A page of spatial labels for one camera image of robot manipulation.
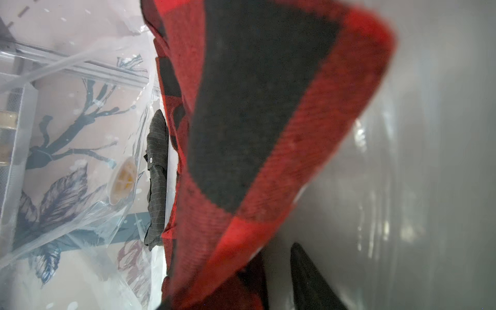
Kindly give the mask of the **dark grey striped shirt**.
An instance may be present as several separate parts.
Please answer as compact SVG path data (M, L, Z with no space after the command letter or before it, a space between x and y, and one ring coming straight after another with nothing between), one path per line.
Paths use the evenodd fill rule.
M165 229L168 149L168 127L163 113L157 110L150 123L147 150L144 156L151 184L147 197L151 222L144 238L144 244L150 250L161 244L161 234Z

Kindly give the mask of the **clear plastic vacuum bag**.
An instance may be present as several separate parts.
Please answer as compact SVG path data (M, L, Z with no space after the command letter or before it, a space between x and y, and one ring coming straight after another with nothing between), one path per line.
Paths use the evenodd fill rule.
M269 309L295 309L294 243L347 309L494 309L495 2L341 2L395 50L259 252ZM2 309L160 308L144 156L169 126L141 3L1 2ZM164 231L178 163L169 132Z

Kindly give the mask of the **red black plaid cloth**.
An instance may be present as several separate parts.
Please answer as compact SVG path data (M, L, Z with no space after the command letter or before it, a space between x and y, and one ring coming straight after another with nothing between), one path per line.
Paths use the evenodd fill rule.
M142 1L179 156L161 309L250 309L237 272L387 71L395 36L341 1Z

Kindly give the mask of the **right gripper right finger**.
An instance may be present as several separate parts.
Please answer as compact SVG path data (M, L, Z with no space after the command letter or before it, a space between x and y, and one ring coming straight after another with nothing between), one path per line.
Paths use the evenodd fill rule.
M295 309L347 310L300 244L291 246L290 256Z

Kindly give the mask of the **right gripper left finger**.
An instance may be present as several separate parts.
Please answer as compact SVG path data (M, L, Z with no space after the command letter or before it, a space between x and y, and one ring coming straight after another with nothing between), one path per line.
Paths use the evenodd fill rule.
M262 254L258 253L236 274L243 288L248 292L249 301L251 302L250 309L269 309L266 273L263 262Z

